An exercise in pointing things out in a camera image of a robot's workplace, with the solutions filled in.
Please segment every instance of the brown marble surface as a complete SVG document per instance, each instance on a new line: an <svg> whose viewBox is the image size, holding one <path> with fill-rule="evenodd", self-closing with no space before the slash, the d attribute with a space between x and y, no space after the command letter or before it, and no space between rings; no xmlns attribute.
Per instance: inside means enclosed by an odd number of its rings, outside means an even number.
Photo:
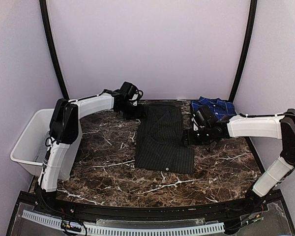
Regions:
<svg viewBox="0 0 295 236"><path fill-rule="evenodd" d="M181 106L184 128L191 127L190 102ZM139 120L112 111L81 119L83 139L69 181L58 181L58 199L116 207L179 207L244 197L261 175L244 138L193 146L192 175L134 168Z"/></svg>

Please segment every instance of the white plastic bin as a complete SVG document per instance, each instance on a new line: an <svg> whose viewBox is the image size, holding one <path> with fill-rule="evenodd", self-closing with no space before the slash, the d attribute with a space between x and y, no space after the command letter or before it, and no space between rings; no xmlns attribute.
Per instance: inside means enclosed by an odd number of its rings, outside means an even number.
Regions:
<svg viewBox="0 0 295 236"><path fill-rule="evenodd" d="M12 161L18 162L34 176L39 176L41 173L43 164L42 162L36 162L35 157L42 142L44 142L46 133L49 131L49 123L53 112L54 109L42 109L36 112L21 134L10 155ZM81 138L82 130L79 122L78 139L70 146L63 159L59 179L68 180L70 178L70 172Z"/></svg>

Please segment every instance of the blue folded cloth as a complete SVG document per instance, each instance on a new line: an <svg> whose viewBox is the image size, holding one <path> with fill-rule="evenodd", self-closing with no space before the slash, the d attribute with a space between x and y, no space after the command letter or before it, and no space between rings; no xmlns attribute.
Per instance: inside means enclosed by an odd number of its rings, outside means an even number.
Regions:
<svg viewBox="0 0 295 236"><path fill-rule="evenodd" d="M200 97L198 101L191 101L192 111L196 111L200 106L208 105L213 114L220 120L225 115L235 116L235 108L231 102L225 102L219 98L208 99Z"/></svg>

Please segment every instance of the dark cloth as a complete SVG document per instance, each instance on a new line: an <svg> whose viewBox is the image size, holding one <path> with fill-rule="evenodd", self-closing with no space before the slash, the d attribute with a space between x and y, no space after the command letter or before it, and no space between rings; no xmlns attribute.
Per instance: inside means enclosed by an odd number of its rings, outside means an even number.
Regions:
<svg viewBox="0 0 295 236"><path fill-rule="evenodd" d="M146 106L136 139L135 167L191 174L194 150L182 143L183 123L179 107L167 104Z"/></svg>
<svg viewBox="0 0 295 236"><path fill-rule="evenodd" d="M200 97L198 101L191 101L192 111L196 111L200 106L208 105L212 113L220 120L223 116L235 116L235 108L231 102L225 102L219 98L208 99Z"/></svg>

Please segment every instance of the black vertical post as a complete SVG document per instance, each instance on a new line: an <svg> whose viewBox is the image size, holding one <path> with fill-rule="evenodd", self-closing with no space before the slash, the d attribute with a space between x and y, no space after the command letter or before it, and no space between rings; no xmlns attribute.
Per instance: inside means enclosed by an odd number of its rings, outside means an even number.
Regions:
<svg viewBox="0 0 295 236"><path fill-rule="evenodd" d="M228 101L230 101L230 102L234 102L234 99L235 99L235 96L236 96L236 93L237 93L237 90L239 87L240 79L242 76L242 72L244 70L244 66L245 66L245 62L246 62L246 58L247 58L247 54L248 54L248 49L249 49L249 44L250 44L250 39L251 39L251 34L252 34L252 29L253 29L254 21L255 21L256 9L257 9L257 0L251 0L244 44L242 46L241 55L240 55L233 87L231 90L231 94L228 99Z"/></svg>
<svg viewBox="0 0 295 236"><path fill-rule="evenodd" d="M67 91L67 88L65 86L63 76L61 73L58 57L56 54L56 48L53 40L53 35L51 32L51 27L50 27L50 22L49 22L49 17L48 17L48 10L47 10L47 3L46 0L39 0L40 3L40 10L41 10L41 17L43 19L43 24L44 24L44 29L45 29L45 34L46 34L46 39L49 47L49 52L51 56L51 60L53 61L55 73L57 76L57 80L61 89L61 93L63 95L63 98L69 100L69 94Z"/></svg>

